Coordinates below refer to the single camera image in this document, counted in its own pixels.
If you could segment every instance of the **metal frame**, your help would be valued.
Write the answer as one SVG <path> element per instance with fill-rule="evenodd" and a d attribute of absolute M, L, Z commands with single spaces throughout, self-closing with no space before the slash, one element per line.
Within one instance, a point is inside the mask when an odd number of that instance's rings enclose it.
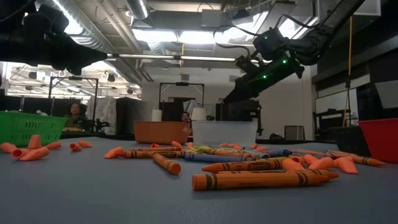
<path fill-rule="evenodd" d="M 59 81 L 52 85 L 52 80 L 59 79 Z M 50 77 L 50 87 L 49 87 L 49 99 L 51 99 L 52 88 L 56 87 L 58 83 L 64 80 L 65 77 Z M 97 92 L 98 92 L 98 83 L 100 82 L 97 78 L 82 78 L 82 77 L 69 77 L 69 80 L 73 81 L 82 81 L 82 80 L 94 80 L 95 81 L 95 94 L 94 94 L 94 110 L 93 110 L 93 121 L 95 121 L 95 109 L 97 108 Z"/>
<path fill-rule="evenodd" d="M 177 85 L 178 83 L 160 83 L 159 84 L 159 103 L 161 103 L 161 96 L 162 96 L 162 85 Z M 200 85 L 203 88 L 203 92 L 201 93 L 201 107 L 205 106 L 205 84 L 201 84 L 201 83 L 187 83 L 188 86 L 189 85 L 193 85 L 193 86 L 197 86 Z"/>

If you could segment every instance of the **gray table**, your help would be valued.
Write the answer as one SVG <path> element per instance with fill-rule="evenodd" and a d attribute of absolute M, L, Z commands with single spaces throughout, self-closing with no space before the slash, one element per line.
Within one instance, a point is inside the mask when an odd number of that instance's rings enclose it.
<path fill-rule="evenodd" d="M 174 176 L 151 159 L 103 159 L 134 142 L 86 140 L 94 148 L 71 153 L 68 144 L 77 139 L 65 139 L 41 161 L 0 154 L 0 223 L 397 223 L 394 164 L 357 165 L 359 175 L 338 171 L 338 179 L 318 187 L 194 192 L 192 174 L 205 164 L 179 160 L 182 172 Z"/>

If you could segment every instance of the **ceiling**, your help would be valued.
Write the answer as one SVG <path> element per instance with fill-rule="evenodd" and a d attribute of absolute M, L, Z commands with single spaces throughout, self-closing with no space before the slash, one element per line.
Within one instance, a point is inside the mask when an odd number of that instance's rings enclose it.
<path fill-rule="evenodd" d="M 199 0 L 149 0 L 147 1 L 150 6 L 149 17 L 142 21 L 132 19 L 131 13 L 126 7 L 126 0 L 38 0 L 38 2 L 52 4 L 66 14 L 70 20 L 67 31 L 75 41 L 94 49 L 106 51 L 106 53 L 120 54 L 153 54 L 154 48 L 150 47 L 147 42 L 159 42 L 163 54 L 207 57 L 239 57 L 246 54 L 243 49 L 224 49 L 215 44 L 211 33 L 215 29 L 214 27 L 219 24 L 217 24 L 217 19 L 210 19 L 210 21 L 208 19 L 212 16 L 208 13 L 214 13 L 214 11 L 210 11 L 212 8 L 213 10 L 221 10 L 220 21 L 223 21 L 223 24 L 232 24 L 231 17 L 234 12 L 246 8 L 250 13 L 249 17 L 252 18 L 252 22 L 246 21 L 238 26 L 255 33 L 262 33 L 275 26 L 281 14 L 290 14 L 306 24 L 315 23 L 318 19 L 318 6 L 317 4 L 314 5 L 312 0 L 209 0 L 204 2 Z M 206 27 L 201 26 L 201 23 L 206 23 Z M 290 20 L 282 21 L 280 29 L 282 34 L 290 38 L 299 38 L 305 33 L 299 33 L 301 27 Z M 143 32 L 151 30 L 162 31 L 162 33 L 141 35 Z M 188 31 L 197 33 L 188 35 Z M 344 32 L 342 32 L 340 38 L 344 38 L 344 35 Z M 252 36 L 234 30 L 234 28 L 224 30 L 223 34 L 219 33 L 216 36 L 218 42 L 244 45 L 251 52 L 254 51 L 252 39 Z M 9 68 L 11 71 L 8 75 L 12 77 L 10 79 L 10 93 L 47 94 L 48 87 L 39 85 L 48 85 L 49 76 L 58 75 L 58 71 L 51 67 L 37 68 L 12 63 Z M 48 77 L 42 80 L 33 80 L 28 77 L 30 71 L 44 72 Z M 104 79 L 105 74 L 110 72 L 116 74 L 115 82 L 110 83 Z M 181 73 L 189 74 L 190 82 L 217 83 L 220 85 L 230 85 L 230 76 L 242 75 L 234 63 L 228 62 L 184 61 L 181 63 L 180 61 L 170 60 L 145 59 L 138 61 L 127 59 L 93 64 L 84 69 L 83 76 L 98 78 L 101 88 L 108 88 L 102 89 L 99 92 L 100 95 L 128 95 L 126 93 L 127 88 L 131 86 L 134 87 L 134 93 L 129 96 L 140 98 L 141 90 L 135 84 L 141 85 L 142 82 L 179 82 L 182 79 Z M 54 94 L 71 95 L 70 91 L 66 90 L 67 85 L 74 85 L 79 88 L 79 86 L 90 86 L 92 84 L 86 81 L 81 84 L 81 82 L 71 80 L 64 80 L 63 83 L 58 84 L 58 87 L 53 91 Z M 26 90 L 24 85 L 35 85 L 34 90 Z M 116 87 L 117 90 L 109 90 L 112 86 Z M 92 87 L 80 89 L 82 91 L 73 94 L 85 96 L 93 94 Z"/>

